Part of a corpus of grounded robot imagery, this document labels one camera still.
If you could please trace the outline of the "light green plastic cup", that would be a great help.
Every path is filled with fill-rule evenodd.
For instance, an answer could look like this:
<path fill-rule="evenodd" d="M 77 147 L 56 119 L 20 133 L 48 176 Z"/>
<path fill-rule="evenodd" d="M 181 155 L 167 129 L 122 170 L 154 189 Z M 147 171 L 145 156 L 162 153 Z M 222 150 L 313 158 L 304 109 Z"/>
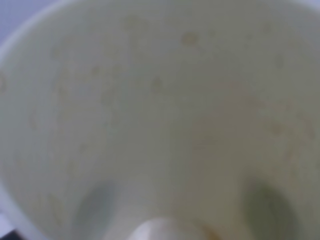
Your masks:
<path fill-rule="evenodd" d="M 48 6 L 0 47 L 0 209 L 27 240 L 319 239 L 319 1 Z"/>

